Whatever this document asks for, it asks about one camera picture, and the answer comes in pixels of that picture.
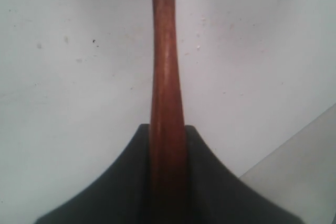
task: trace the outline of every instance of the gray surface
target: gray surface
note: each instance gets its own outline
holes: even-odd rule
[[[336,105],[241,179],[307,224],[330,224],[336,211]]]

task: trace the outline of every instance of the wooden shaft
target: wooden shaft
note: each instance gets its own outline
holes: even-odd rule
[[[154,80],[150,125],[153,223],[184,223],[187,213],[187,147],[179,67],[175,0],[153,0]]]

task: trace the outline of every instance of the reddish-brown wood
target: reddish-brown wood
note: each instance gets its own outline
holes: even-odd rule
[[[153,0],[153,13],[150,126],[153,223],[183,223],[187,215],[187,147],[178,76],[175,0]]]

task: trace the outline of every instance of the wall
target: wall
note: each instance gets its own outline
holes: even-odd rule
[[[149,121],[151,0],[0,0],[0,223],[97,178]],[[242,175],[336,102],[334,0],[177,0],[185,120]]]

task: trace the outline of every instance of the brown wooden stick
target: brown wooden stick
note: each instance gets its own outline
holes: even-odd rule
[[[175,0],[153,0],[153,12],[152,216],[153,223],[183,223],[187,211],[187,148],[178,76]]]

